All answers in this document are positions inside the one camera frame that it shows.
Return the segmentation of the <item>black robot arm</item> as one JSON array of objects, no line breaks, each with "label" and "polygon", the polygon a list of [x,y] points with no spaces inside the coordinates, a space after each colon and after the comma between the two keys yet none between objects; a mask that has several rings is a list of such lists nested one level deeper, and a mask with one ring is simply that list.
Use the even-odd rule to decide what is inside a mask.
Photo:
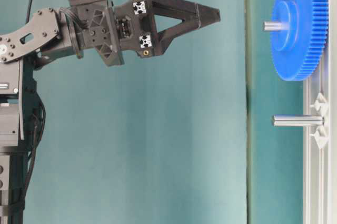
[{"label": "black robot arm", "polygon": [[181,35],[220,21],[220,11],[185,0],[73,0],[43,8],[19,30],[1,36],[1,223],[22,223],[36,150],[46,120],[33,73],[93,48],[108,66],[122,52],[165,53]]}]

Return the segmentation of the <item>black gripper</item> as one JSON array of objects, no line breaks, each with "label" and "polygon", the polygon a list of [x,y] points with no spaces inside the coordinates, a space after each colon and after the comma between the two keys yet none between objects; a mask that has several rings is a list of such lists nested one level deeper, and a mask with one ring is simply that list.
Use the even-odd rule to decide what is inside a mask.
[{"label": "black gripper", "polygon": [[[220,10],[186,0],[73,0],[68,26],[75,54],[94,48],[108,66],[124,64],[123,51],[141,58],[160,56],[186,33],[220,21]],[[155,15],[180,22],[157,30]]]}]

